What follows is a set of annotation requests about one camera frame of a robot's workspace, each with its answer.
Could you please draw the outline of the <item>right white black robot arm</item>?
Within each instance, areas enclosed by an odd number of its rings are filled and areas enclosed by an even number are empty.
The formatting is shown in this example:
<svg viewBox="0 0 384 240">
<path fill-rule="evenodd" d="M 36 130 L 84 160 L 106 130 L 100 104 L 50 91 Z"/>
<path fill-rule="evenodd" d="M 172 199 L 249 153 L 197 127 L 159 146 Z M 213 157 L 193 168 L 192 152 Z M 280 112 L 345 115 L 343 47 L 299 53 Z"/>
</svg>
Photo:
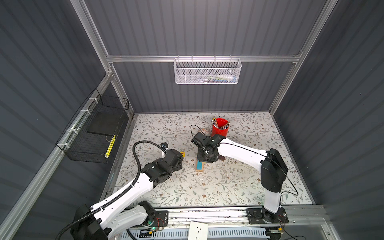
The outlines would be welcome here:
<svg viewBox="0 0 384 240">
<path fill-rule="evenodd" d="M 287 178 L 288 168 L 278 150 L 268 151 L 253 149 L 236 143 L 221 135 L 212 137 L 200 132 L 192 138 L 198 147 L 198 161 L 215 163 L 220 158 L 232 158 L 247 164 L 260 173 L 261 184 L 265 189 L 265 212 L 276 214 L 281 206 L 283 183 Z"/>
</svg>

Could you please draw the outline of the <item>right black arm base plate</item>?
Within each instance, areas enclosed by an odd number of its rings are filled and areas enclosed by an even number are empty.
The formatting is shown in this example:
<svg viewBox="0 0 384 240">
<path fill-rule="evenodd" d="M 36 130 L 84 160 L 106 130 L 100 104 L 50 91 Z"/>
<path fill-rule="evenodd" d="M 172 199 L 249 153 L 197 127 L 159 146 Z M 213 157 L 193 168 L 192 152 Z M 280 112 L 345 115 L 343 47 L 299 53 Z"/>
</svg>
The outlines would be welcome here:
<svg viewBox="0 0 384 240">
<path fill-rule="evenodd" d="M 279 207 L 276 213 L 262 208 L 248 208 L 246 215 L 250 224 L 287 224 L 288 215 L 284 208 Z"/>
</svg>

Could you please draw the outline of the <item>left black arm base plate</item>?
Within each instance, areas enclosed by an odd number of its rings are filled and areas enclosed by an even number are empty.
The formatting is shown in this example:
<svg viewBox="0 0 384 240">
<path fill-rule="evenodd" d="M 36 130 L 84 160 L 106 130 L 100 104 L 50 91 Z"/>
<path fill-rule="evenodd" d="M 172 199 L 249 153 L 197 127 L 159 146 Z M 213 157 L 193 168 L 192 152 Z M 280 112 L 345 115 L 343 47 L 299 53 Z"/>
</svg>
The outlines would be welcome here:
<svg viewBox="0 0 384 240">
<path fill-rule="evenodd" d="M 147 218 L 140 226 L 146 228 L 166 227 L 168 225 L 168 218 L 168 211 L 154 211 L 148 213 Z"/>
</svg>

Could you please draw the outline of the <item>yellow ruler in basket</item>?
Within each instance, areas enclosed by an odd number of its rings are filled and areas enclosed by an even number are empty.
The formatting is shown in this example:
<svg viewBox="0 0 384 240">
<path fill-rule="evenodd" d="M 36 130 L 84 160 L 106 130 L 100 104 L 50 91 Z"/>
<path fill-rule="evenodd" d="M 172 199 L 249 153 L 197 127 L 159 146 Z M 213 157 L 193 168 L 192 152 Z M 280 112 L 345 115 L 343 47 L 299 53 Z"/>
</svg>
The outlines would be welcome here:
<svg viewBox="0 0 384 240">
<path fill-rule="evenodd" d="M 116 135 L 113 135 L 113 137 L 111 138 L 111 140 L 109 141 L 109 146 L 107 148 L 107 151 L 105 153 L 105 158 L 108 159 L 111 155 L 111 152 L 113 150 L 113 147 L 114 147 L 114 144 L 115 144 L 115 141 L 116 141 Z"/>
</svg>

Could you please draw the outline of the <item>black foam pad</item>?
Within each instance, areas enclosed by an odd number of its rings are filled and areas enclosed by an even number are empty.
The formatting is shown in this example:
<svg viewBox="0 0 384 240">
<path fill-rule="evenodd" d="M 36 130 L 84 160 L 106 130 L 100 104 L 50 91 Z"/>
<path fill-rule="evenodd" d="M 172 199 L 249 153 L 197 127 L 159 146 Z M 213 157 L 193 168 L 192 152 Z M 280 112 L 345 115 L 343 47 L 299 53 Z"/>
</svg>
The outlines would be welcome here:
<svg viewBox="0 0 384 240">
<path fill-rule="evenodd" d="M 112 137 L 120 124 L 121 116 L 110 113 L 97 113 L 87 128 L 90 134 Z"/>
</svg>

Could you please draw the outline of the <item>red pencil cup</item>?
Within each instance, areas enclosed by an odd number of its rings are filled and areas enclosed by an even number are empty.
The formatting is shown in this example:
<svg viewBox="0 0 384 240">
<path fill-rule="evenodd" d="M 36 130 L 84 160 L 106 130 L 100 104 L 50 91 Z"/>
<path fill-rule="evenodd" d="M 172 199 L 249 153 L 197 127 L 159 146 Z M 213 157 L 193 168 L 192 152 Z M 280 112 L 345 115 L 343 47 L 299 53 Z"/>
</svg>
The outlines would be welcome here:
<svg viewBox="0 0 384 240">
<path fill-rule="evenodd" d="M 230 122 L 222 118 L 213 118 L 213 128 L 211 136 L 220 135 L 226 137 L 229 131 Z"/>
</svg>

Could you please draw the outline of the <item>floral table mat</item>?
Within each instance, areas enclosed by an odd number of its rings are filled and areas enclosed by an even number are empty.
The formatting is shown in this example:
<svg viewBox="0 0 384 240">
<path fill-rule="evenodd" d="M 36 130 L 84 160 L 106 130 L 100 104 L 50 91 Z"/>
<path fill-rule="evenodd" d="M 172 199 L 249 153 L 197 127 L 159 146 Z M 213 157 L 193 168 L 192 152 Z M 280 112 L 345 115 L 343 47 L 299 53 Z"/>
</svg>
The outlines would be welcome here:
<svg viewBox="0 0 384 240">
<path fill-rule="evenodd" d="M 154 144 L 168 143 L 169 147 L 185 152 L 182 170 L 173 173 L 165 183 L 142 196 L 154 207 L 246 206 L 264 203 L 264 188 L 260 173 L 235 159 L 227 158 L 204 164 L 203 172 L 196 172 L 197 147 L 192 136 L 200 129 L 212 131 L 212 119 L 230 122 L 228 138 L 236 143 L 259 150 L 278 150 L 289 173 L 283 184 L 284 205 L 311 205 L 313 200 L 306 189 L 278 128 L 268 112 L 257 113 L 179 113 L 139 114 L 133 126 L 129 145 L 124 155 L 112 192 L 117 192 L 136 175 L 133 144 L 142 165 L 162 154 Z"/>
</svg>

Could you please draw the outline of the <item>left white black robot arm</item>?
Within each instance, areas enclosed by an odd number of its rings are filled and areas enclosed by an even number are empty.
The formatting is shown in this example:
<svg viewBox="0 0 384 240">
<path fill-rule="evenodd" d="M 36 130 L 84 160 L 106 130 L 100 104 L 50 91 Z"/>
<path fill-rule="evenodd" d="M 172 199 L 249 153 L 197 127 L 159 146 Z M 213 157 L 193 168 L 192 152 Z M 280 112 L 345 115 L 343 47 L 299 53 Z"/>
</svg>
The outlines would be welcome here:
<svg viewBox="0 0 384 240">
<path fill-rule="evenodd" d="M 139 167 L 135 178 L 110 197 L 91 207 L 78 208 L 68 227 L 73 239 L 110 240 L 131 227 L 151 225 L 156 211 L 148 202 L 126 208 L 181 170 L 184 159 L 182 153 L 168 149 L 165 143 L 154 146 L 163 152 L 161 158 Z"/>
</svg>

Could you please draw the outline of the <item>white power socket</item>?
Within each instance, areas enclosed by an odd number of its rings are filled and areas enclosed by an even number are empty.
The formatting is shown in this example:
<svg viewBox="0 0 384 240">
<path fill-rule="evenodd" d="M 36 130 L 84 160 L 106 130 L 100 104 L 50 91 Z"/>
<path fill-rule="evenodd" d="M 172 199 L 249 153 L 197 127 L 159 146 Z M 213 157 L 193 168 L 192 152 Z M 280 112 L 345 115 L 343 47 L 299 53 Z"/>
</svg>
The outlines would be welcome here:
<svg viewBox="0 0 384 240">
<path fill-rule="evenodd" d="M 200 222 L 191 222 L 188 240 L 207 240 L 209 225 Z"/>
</svg>

